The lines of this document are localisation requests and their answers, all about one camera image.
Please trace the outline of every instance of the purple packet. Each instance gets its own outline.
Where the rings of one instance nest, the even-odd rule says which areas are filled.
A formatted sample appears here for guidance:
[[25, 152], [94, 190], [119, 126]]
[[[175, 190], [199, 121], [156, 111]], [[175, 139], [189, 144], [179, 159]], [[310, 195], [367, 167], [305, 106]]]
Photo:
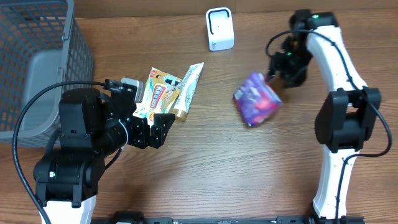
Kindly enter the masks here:
[[233, 99], [248, 126], [261, 124], [282, 106], [282, 100], [267, 85], [264, 75], [253, 72], [235, 91]]

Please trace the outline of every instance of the wooden table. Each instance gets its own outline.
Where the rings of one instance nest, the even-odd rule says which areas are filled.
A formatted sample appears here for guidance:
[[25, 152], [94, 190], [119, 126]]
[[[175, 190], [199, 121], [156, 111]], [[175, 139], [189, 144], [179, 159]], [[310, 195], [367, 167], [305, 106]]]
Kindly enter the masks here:
[[[322, 150], [313, 130], [326, 97], [317, 63], [308, 81], [289, 89], [289, 104], [271, 121], [245, 128], [231, 95], [251, 71], [265, 72], [267, 41], [288, 29], [293, 12], [234, 14], [235, 46], [209, 52], [204, 16], [80, 19], [95, 55], [95, 80], [146, 81], [151, 67], [183, 77], [205, 63], [185, 123], [175, 122], [160, 149], [126, 149], [99, 183], [95, 218], [117, 210], [147, 217], [266, 218], [304, 214], [318, 188]], [[398, 10], [335, 12], [356, 69], [382, 93], [381, 112], [398, 134]], [[279, 49], [279, 39], [271, 50]], [[379, 121], [364, 152], [386, 146]], [[0, 150], [0, 223], [39, 223], [12, 163]], [[398, 152], [356, 161], [348, 214], [367, 223], [398, 223]], [[34, 187], [32, 169], [43, 149], [19, 149]]]

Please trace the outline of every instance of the gray plastic bin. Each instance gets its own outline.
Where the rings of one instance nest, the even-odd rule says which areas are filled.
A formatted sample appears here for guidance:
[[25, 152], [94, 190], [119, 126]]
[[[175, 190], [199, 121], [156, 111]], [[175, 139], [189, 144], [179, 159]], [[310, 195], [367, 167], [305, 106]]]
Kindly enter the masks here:
[[[0, 142], [11, 143], [21, 109], [54, 83], [92, 80], [94, 59], [73, 16], [73, 0], [0, 0]], [[46, 145], [59, 127], [64, 86], [39, 98], [19, 132], [25, 147]]]

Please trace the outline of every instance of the wooden surface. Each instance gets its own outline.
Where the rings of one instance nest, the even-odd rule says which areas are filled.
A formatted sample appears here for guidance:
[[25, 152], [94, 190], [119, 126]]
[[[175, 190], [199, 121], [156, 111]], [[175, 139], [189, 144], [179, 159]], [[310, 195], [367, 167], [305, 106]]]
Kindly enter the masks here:
[[214, 7], [232, 12], [278, 12], [297, 9], [398, 8], [395, 0], [75, 0], [75, 16], [81, 18], [205, 15]]
[[[266, 218], [307, 211], [322, 162], [313, 122], [326, 97], [317, 63], [309, 78], [290, 89], [290, 103], [271, 121], [245, 128], [231, 95], [254, 70], [265, 72], [267, 41], [288, 29], [292, 12], [234, 15], [235, 46], [209, 52], [203, 16], [82, 19], [80, 27], [96, 59], [95, 80], [146, 80], [151, 67], [183, 77], [189, 65], [205, 67], [185, 123], [175, 122], [160, 149], [126, 149], [99, 183], [95, 218], [116, 210], [147, 217]], [[382, 93], [381, 113], [398, 134], [398, 10], [336, 11], [352, 61]], [[278, 49], [278, 43], [271, 50]], [[386, 134], [379, 121], [363, 152], [379, 152]], [[356, 161], [348, 214], [367, 223], [398, 223], [398, 151]], [[43, 149], [19, 149], [32, 169]], [[0, 223], [39, 223], [12, 163], [0, 150]]]

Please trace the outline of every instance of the snack wrapper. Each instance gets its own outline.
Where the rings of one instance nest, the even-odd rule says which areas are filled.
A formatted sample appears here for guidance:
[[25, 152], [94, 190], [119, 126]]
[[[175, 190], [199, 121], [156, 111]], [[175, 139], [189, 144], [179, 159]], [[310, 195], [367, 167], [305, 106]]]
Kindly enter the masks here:
[[169, 112], [180, 94], [181, 84], [180, 78], [152, 68], [145, 85], [142, 103], [137, 104], [133, 115], [147, 118], [149, 126], [152, 126], [155, 113]]
[[235, 91], [233, 99], [248, 126], [257, 126], [282, 106], [282, 101], [267, 85], [264, 75], [250, 74], [247, 80]]

